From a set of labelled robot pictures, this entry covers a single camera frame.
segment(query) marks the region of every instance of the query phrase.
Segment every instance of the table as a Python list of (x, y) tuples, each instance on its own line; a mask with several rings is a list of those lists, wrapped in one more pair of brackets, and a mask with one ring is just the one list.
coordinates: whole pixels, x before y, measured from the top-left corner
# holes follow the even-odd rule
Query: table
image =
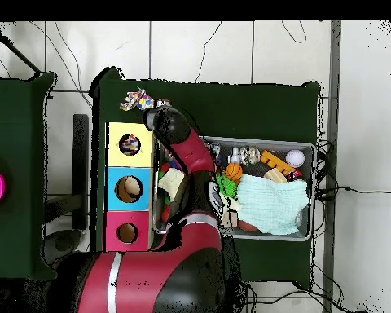
[[(203, 135), (316, 143), (320, 86), (228, 85), (125, 80), (117, 68), (104, 69), (93, 81), (90, 249), (102, 249), (105, 138), (107, 121), (142, 123), (138, 109), (119, 109), (128, 91), (138, 87), (154, 99), (169, 99), (194, 117)], [(242, 279), (293, 281), (310, 285), (310, 245), (304, 242), (235, 239)]]

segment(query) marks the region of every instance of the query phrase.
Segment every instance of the orange toy basketball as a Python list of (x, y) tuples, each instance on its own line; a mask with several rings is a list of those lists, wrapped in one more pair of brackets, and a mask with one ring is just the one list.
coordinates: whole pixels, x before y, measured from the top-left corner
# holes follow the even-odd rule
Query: orange toy basketball
[(242, 167), (240, 166), (239, 163), (229, 163), (226, 167), (226, 177), (236, 181), (239, 180), (240, 177), (242, 176)]

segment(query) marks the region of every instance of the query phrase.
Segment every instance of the yellow cube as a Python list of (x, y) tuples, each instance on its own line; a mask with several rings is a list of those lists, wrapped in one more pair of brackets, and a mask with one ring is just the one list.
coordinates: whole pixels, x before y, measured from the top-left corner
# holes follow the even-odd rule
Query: yellow cube
[(152, 132), (144, 124), (108, 124), (108, 165), (110, 167), (152, 167)]

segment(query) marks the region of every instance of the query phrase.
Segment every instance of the shape sorter box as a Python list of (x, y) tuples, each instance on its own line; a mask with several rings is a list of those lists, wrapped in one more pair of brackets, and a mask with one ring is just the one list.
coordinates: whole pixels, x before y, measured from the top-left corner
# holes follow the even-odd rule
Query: shape sorter box
[[(150, 229), (151, 213), (148, 211), (110, 211), (106, 214), (106, 251), (148, 251), (153, 236)], [(125, 243), (119, 239), (118, 229), (131, 224), (138, 231), (135, 240)]]
[[(140, 182), (140, 197), (132, 202), (121, 201), (115, 192), (117, 182), (124, 177), (134, 177)], [(152, 195), (152, 169), (151, 168), (117, 168), (108, 167), (108, 211), (148, 211)]]
[[(120, 150), (120, 141), (128, 134), (138, 139), (138, 152), (125, 155)], [(151, 167), (153, 135), (144, 124), (109, 122), (108, 123), (108, 166), (109, 167)]]

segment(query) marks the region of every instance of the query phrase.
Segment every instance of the orange toy block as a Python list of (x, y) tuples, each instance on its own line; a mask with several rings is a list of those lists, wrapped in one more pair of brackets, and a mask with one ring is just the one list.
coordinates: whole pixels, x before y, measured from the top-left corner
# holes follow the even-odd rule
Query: orange toy block
[(261, 155), (261, 162), (266, 163), (270, 168), (276, 168), (284, 175), (287, 175), (288, 172), (294, 170), (294, 168), (292, 168), (290, 165), (266, 150), (264, 150)]

